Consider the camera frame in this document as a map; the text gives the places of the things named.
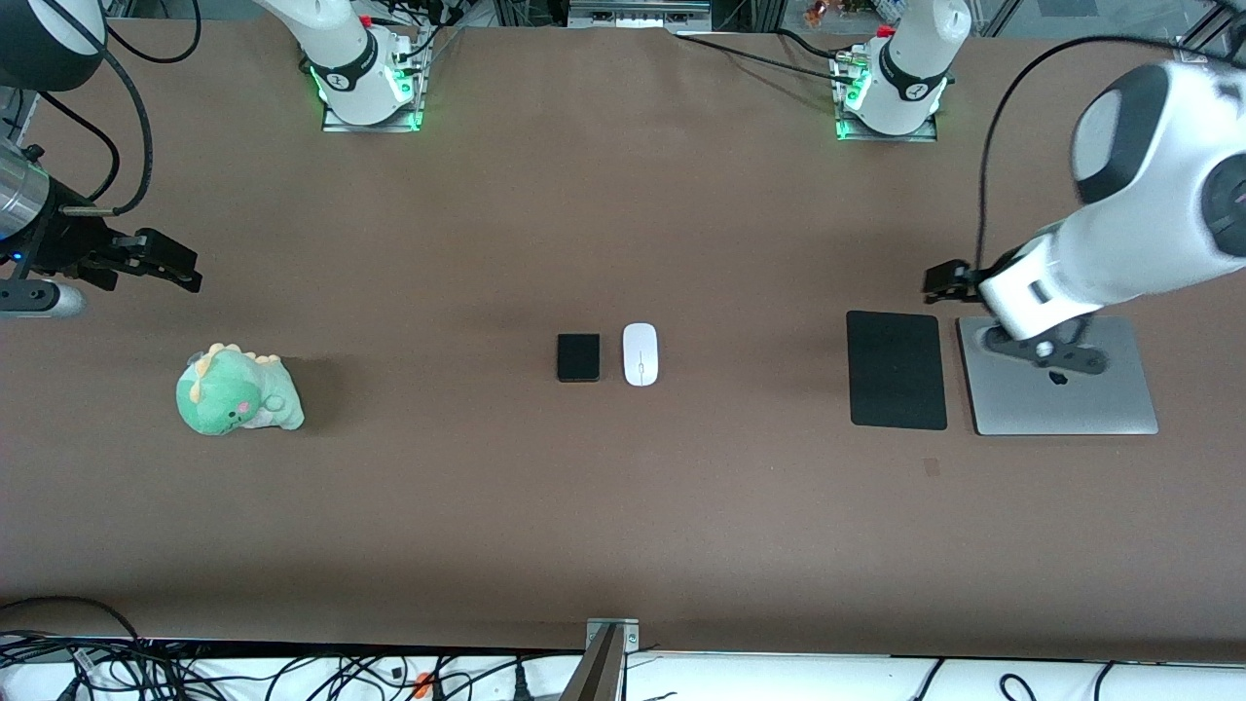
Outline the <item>white computer mouse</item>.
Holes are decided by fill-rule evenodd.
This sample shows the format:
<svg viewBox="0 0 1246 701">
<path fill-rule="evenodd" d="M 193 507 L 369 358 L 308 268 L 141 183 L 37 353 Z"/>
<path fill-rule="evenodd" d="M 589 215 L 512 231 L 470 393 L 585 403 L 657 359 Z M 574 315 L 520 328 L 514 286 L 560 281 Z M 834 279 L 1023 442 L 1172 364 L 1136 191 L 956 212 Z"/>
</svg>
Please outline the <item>white computer mouse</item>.
<svg viewBox="0 0 1246 701">
<path fill-rule="evenodd" d="M 649 387 L 660 374 L 657 327 L 650 322 L 630 322 L 622 334 L 622 364 L 630 387 Z"/>
</svg>

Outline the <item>black phone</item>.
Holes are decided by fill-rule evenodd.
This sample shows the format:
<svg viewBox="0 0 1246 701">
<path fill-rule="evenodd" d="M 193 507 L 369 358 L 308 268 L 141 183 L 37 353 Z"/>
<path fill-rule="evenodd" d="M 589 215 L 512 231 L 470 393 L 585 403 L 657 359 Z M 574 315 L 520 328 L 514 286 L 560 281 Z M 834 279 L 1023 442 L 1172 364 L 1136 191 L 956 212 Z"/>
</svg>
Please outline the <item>black phone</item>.
<svg viewBox="0 0 1246 701">
<path fill-rule="evenodd" d="M 601 334 L 559 332 L 556 342 L 556 377 L 559 383 L 599 381 Z"/>
</svg>

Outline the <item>black mouse pad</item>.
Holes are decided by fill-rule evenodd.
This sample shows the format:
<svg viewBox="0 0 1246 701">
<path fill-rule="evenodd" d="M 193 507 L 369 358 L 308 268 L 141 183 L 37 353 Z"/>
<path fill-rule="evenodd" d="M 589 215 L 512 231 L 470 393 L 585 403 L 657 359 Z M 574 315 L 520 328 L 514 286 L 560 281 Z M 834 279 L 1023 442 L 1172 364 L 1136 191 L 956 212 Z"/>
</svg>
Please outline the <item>black mouse pad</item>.
<svg viewBox="0 0 1246 701">
<path fill-rule="evenodd" d="M 947 430 L 939 325 L 933 315 L 846 313 L 854 425 Z"/>
</svg>

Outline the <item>green dinosaur plush toy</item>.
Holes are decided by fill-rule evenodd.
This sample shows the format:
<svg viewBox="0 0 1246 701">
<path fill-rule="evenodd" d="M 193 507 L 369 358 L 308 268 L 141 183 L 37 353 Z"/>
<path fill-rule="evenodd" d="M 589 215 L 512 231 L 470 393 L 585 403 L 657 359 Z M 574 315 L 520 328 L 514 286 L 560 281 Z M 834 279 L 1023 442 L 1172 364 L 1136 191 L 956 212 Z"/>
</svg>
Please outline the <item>green dinosaur plush toy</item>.
<svg viewBox="0 0 1246 701">
<path fill-rule="evenodd" d="M 196 433 L 233 430 L 298 430 L 307 421 L 292 374 L 275 354 L 216 345 L 189 359 L 174 385 L 174 405 Z"/>
</svg>

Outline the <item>silver laptop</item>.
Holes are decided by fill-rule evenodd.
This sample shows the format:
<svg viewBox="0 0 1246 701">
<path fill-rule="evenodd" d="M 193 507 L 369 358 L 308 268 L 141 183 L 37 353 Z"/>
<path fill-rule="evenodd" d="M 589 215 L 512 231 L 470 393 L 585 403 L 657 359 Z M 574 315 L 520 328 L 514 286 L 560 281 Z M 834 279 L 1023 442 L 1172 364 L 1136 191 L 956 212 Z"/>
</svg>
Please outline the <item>silver laptop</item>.
<svg viewBox="0 0 1246 701">
<path fill-rule="evenodd" d="M 989 316 L 962 316 L 956 327 L 969 383 L 977 435 L 1158 435 L 1134 325 L 1125 316 L 1095 316 L 1084 342 L 1109 359 L 1100 376 L 1064 374 L 989 354 Z"/>
</svg>

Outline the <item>silver metal box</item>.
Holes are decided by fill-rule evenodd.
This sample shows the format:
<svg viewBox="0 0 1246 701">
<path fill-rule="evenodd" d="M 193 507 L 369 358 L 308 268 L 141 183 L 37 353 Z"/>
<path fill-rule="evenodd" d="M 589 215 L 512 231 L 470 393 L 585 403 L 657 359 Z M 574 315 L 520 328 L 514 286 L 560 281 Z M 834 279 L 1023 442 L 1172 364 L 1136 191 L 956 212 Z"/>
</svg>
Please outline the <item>silver metal box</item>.
<svg viewBox="0 0 1246 701">
<path fill-rule="evenodd" d="M 568 0 L 566 27 L 667 27 L 711 32 L 711 0 Z"/>
</svg>

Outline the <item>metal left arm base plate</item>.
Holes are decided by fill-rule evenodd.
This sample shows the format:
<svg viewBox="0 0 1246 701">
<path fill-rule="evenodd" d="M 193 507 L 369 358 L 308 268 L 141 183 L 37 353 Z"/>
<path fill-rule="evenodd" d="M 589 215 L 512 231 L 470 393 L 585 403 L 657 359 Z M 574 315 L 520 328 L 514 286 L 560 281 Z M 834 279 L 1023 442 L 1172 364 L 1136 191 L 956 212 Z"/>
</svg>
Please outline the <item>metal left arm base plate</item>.
<svg viewBox="0 0 1246 701">
<path fill-rule="evenodd" d="M 934 142 L 934 112 L 947 88 L 947 76 L 890 78 L 878 57 L 863 44 L 829 59 L 837 81 L 832 86 L 839 139 Z"/>
</svg>

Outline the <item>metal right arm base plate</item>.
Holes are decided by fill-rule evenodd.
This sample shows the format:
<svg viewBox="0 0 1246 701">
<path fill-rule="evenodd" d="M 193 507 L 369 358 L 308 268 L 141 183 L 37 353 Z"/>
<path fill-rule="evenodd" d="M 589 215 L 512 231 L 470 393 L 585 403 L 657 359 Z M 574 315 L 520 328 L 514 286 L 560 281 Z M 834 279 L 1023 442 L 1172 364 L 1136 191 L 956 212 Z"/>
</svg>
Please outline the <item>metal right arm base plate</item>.
<svg viewBox="0 0 1246 701">
<path fill-rule="evenodd" d="M 390 27 L 371 26 L 369 37 L 378 44 L 371 66 L 354 80 L 346 92 L 346 77 L 314 75 L 316 97 L 323 102 L 321 131 L 356 133 L 405 133 L 421 129 L 424 93 L 427 88 L 429 49 L 419 50 L 412 40 Z"/>
</svg>

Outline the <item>metal table bracket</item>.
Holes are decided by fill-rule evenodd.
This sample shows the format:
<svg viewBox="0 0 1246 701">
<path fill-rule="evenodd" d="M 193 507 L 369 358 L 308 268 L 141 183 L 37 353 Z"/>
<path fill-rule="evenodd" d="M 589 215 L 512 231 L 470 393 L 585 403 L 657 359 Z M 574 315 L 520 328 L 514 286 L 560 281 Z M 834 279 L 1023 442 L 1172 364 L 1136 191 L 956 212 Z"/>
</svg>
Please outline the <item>metal table bracket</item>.
<svg viewBox="0 0 1246 701">
<path fill-rule="evenodd" d="M 628 657 L 638 649 L 635 618 L 589 618 L 586 651 L 558 701 L 622 701 Z"/>
</svg>

